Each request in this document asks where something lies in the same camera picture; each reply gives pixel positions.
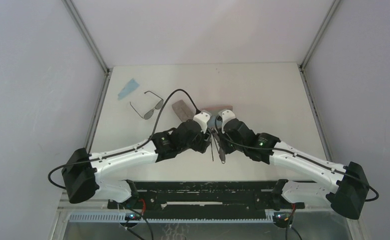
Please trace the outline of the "gold frame dark sunglasses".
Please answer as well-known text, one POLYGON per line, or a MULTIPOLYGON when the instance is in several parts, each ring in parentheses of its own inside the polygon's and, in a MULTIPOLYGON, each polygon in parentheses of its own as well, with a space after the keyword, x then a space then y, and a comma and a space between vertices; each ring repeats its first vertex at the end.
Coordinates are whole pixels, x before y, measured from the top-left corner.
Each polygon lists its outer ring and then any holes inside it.
POLYGON ((211 130, 211 139, 213 139, 213 142, 216 146, 220 161, 222 164, 225 164, 226 163, 225 152, 221 147, 219 135, 215 129, 211 128, 210 130, 211 130))

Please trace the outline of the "grey marbled glasses case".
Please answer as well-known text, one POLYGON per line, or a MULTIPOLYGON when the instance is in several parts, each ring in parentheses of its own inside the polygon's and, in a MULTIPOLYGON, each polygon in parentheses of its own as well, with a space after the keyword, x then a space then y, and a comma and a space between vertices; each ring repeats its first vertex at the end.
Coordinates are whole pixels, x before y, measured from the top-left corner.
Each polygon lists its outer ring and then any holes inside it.
POLYGON ((181 122, 192 120, 195 115, 195 113, 189 108, 189 106, 183 100, 179 100, 173 103, 172 109, 181 122))

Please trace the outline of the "pink glasses case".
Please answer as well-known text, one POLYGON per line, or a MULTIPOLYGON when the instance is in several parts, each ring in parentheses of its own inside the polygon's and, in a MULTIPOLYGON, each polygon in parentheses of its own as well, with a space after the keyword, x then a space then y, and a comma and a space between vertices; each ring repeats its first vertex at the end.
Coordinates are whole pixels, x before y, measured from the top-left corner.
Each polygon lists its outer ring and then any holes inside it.
POLYGON ((213 106, 208 106, 208 107, 203 107, 201 109, 202 111, 206 111, 210 113, 212 116, 218 115, 221 111, 223 110, 233 110, 232 105, 213 105, 213 106))

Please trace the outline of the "small light blue cloth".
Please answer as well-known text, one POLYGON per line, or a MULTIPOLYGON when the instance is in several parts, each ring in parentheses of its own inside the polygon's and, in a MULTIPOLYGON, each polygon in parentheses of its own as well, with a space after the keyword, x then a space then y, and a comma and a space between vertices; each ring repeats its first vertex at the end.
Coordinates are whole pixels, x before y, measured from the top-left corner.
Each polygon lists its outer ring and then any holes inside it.
POLYGON ((117 99, 120 101, 126 98, 128 95, 134 92, 139 86, 140 84, 134 78, 130 79, 118 93, 117 99))

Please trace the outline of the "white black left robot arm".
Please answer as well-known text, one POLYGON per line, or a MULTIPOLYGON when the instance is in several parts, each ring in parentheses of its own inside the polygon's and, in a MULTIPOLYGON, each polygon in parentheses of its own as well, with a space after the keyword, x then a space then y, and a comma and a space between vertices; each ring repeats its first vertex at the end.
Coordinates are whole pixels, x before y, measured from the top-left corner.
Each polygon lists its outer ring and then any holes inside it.
POLYGON ((92 198, 123 203, 135 198, 134 183, 129 179, 113 180, 113 172, 172 159, 186 150, 205 153, 210 137, 209 129, 203 130, 199 123, 188 120, 171 131, 155 133, 145 145, 104 153, 77 149, 61 171, 69 203, 79 204, 92 198))

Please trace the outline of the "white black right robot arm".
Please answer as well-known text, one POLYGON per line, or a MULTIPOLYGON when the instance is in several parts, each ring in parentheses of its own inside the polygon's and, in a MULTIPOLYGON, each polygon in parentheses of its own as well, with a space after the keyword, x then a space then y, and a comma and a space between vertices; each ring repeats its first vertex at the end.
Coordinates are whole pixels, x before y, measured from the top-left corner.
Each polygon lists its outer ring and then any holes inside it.
POLYGON ((214 127, 223 156, 241 152, 254 162, 294 171, 308 182, 285 180, 278 188, 279 198, 291 204, 330 207, 334 212, 358 220, 372 190, 363 167, 355 162, 348 165, 325 161, 298 151, 276 136, 255 133, 237 118, 216 117, 214 127))

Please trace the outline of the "black frame grey sunglasses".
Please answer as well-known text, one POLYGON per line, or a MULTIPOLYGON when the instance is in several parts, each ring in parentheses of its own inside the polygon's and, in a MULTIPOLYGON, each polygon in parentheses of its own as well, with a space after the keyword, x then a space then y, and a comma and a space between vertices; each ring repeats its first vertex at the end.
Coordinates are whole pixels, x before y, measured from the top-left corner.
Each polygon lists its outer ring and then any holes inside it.
POLYGON ((142 119, 149 120, 155 113, 162 108, 164 99, 153 91, 145 91, 145 98, 135 103, 129 102, 132 110, 142 119))

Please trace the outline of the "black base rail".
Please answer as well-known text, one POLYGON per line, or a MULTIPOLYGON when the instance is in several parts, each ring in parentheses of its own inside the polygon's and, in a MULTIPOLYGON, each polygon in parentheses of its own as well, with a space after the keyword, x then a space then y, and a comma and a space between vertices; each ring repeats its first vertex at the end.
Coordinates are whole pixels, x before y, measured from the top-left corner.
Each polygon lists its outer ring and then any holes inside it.
POLYGON ((108 201, 109 210, 143 210, 150 220, 260 220, 266 212, 304 209, 282 196, 283 180, 266 181, 137 181, 138 191, 122 204, 108 201))

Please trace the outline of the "aluminium frame post right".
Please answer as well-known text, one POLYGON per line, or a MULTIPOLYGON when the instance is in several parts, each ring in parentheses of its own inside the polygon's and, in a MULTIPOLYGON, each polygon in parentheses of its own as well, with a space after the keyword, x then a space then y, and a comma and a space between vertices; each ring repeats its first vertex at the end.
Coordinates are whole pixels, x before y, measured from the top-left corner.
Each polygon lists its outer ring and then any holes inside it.
POLYGON ((317 46, 319 45, 320 40, 324 36, 325 31, 327 30, 328 26, 330 25, 331 20, 333 19, 334 15, 336 14, 339 5, 342 3, 342 0, 333 0, 332 4, 330 5, 318 31, 316 32, 312 43, 310 44, 304 58, 302 59, 301 64, 299 65, 300 71, 305 71, 306 67, 308 66, 308 63, 310 62, 317 46))

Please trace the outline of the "aluminium frame post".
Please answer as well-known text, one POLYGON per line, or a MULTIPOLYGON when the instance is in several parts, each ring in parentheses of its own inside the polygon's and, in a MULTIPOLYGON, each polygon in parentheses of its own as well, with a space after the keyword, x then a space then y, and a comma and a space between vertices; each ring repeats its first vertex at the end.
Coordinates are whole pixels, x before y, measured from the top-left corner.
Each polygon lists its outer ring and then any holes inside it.
POLYGON ((305 71, 306 67, 308 66, 308 63, 310 62, 317 46, 319 45, 320 40, 324 36, 325 31, 327 30, 328 26, 330 25, 331 20, 333 19, 334 15, 336 14, 339 5, 342 3, 342 0, 333 0, 332 4, 330 5, 318 31, 316 32, 312 43, 310 44, 304 58, 302 59, 301 64, 299 65, 300 71, 305 71))
POLYGON ((98 62, 99 66, 101 67, 102 71, 105 75, 108 75, 110 70, 98 48, 96 45, 94 38, 92 37, 89 29, 87 28, 81 14, 79 13, 79 10, 77 9, 77 6, 75 5, 73 0, 62 0, 62 3, 64 4, 66 10, 68 11, 69 15, 71 16, 73 22, 75 23, 78 31, 82 35, 83 40, 89 47, 89 50, 95 57, 96 61, 98 62))

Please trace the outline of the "aluminium frame post left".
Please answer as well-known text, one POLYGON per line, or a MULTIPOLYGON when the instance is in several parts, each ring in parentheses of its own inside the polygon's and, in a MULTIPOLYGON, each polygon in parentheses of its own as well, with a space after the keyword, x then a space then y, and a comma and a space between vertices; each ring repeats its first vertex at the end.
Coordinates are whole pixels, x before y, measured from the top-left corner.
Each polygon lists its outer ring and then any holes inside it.
POLYGON ((105 75, 108 75, 110 70, 98 48, 96 45, 94 38, 92 37, 89 29, 87 28, 81 14, 79 13, 79 10, 77 9, 77 6, 75 5, 73 0, 62 0, 62 3, 64 4, 66 10, 68 11, 69 15, 71 16, 73 22, 75 23, 78 31, 82 35, 83 40, 89 47, 89 50, 95 57, 96 61, 98 62, 99 66, 101 67, 102 71, 105 75))

